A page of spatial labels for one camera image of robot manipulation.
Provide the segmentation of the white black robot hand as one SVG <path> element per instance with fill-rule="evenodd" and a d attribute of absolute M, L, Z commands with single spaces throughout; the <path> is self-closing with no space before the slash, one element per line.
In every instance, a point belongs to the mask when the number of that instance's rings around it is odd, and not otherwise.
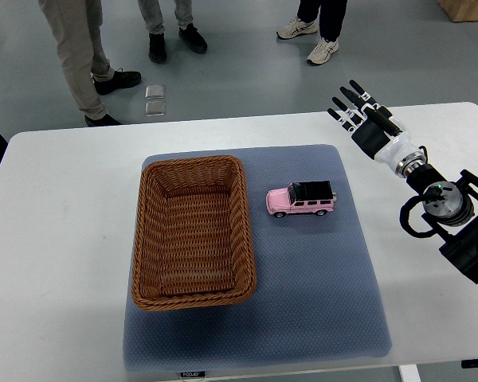
<path fill-rule="evenodd" d="M 327 113 L 339 125 L 351 134 L 356 145 L 371 159 L 385 163 L 399 177 L 408 177 L 419 166 L 427 162 L 422 148 L 411 142 L 410 133 L 385 106 L 369 105 L 371 95 L 366 92 L 355 80 L 349 84 L 358 93 L 341 87 L 342 94 L 358 111 L 352 111 L 339 98 L 333 97 L 332 102 L 343 111 L 348 119 L 342 117 L 332 108 Z"/>

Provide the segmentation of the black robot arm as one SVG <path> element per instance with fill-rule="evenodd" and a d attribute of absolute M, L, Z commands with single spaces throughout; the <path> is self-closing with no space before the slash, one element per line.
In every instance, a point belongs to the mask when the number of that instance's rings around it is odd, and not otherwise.
<path fill-rule="evenodd" d="M 418 239 L 439 236 L 441 255 L 478 286 L 478 177 L 461 170 L 458 179 L 448 180 L 388 107 L 355 80 L 339 90 L 328 114 L 368 158 L 387 165 L 413 190 L 399 209 L 401 228 Z"/>

